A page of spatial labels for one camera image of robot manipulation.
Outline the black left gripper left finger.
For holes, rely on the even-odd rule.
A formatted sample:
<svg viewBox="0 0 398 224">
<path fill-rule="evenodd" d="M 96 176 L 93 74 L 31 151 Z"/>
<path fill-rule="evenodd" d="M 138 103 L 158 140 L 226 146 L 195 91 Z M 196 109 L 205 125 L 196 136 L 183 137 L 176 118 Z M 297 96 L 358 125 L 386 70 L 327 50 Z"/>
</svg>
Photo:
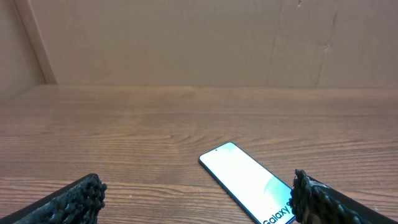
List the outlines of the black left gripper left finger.
<svg viewBox="0 0 398 224">
<path fill-rule="evenodd" d="M 88 174 L 1 218 L 1 224 L 97 224 L 107 188 L 97 174 Z"/>
</svg>

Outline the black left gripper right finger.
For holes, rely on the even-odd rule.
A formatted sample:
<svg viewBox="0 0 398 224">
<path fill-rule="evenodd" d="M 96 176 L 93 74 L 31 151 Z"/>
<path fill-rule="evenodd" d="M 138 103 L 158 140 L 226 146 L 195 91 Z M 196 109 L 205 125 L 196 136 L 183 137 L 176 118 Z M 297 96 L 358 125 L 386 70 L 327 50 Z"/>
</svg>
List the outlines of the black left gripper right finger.
<svg viewBox="0 0 398 224">
<path fill-rule="evenodd" d="M 397 224 L 339 191 L 295 170 L 289 205 L 297 223 L 303 224 Z"/>
</svg>

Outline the Samsung Galaxy smartphone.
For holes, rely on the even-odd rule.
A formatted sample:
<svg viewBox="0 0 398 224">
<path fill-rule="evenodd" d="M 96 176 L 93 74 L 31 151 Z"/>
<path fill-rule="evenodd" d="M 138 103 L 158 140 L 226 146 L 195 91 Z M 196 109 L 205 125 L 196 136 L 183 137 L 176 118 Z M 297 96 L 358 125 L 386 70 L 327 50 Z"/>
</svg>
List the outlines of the Samsung Galaxy smartphone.
<svg viewBox="0 0 398 224">
<path fill-rule="evenodd" d="M 291 188 L 232 142 L 199 157 L 199 163 L 255 223 L 295 220 Z"/>
</svg>

